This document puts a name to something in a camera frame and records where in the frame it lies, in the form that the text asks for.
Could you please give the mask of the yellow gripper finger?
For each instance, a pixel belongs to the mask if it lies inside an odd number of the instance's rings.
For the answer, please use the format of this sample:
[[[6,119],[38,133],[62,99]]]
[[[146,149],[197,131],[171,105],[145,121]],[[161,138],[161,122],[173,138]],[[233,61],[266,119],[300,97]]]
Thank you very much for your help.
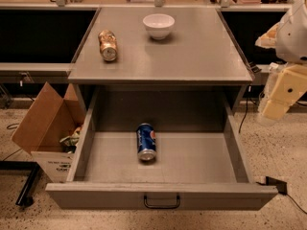
[[[259,36],[255,45],[265,49],[274,49],[276,47],[276,34],[278,29],[278,23],[269,28],[264,34]]]
[[[306,92],[306,64],[288,64],[279,72],[271,71],[261,100],[261,120],[279,121]]]

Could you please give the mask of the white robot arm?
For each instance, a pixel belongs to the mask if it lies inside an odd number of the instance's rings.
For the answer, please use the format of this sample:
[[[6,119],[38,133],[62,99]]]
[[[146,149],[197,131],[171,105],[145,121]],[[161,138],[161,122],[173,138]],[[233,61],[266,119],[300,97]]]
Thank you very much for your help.
[[[258,106],[258,122],[272,125],[307,92],[307,0],[295,0],[255,45],[273,48],[276,56],[286,62],[271,64],[264,98]]]

